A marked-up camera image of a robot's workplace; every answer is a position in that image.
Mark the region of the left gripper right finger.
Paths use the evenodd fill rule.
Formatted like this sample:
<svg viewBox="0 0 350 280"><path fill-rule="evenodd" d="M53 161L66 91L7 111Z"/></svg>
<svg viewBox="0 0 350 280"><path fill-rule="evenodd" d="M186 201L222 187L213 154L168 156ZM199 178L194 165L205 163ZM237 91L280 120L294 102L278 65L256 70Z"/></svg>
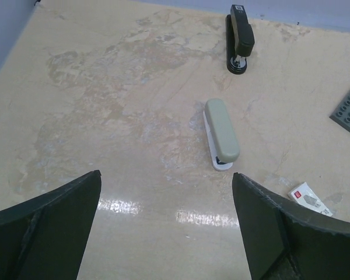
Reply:
<svg viewBox="0 0 350 280"><path fill-rule="evenodd" d="M314 212L235 173L232 181L252 279L350 279L350 223Z"/></svg>

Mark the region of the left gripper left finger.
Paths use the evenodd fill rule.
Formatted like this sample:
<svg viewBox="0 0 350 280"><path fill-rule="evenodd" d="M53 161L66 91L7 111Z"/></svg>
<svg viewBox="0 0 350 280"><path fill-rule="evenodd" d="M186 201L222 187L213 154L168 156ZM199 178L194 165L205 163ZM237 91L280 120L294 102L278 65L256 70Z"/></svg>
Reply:
<svg viewBox="0 0 350 280"><path fill-rule="evenodd" d="M0 211L0 279L76 279L100 199L90 171Z"/></svg>

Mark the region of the beige green stapler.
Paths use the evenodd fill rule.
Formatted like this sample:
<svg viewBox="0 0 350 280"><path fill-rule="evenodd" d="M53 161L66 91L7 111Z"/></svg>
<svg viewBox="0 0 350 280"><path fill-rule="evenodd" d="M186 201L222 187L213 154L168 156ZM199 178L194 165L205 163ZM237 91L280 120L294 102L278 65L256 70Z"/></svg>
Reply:
<svg viewBox="0 0 350 280"><path fill-rule="evenodd" d="M239 157L240 146L223 100L209 99L203 116L213 168L226 171Z"/></svg>

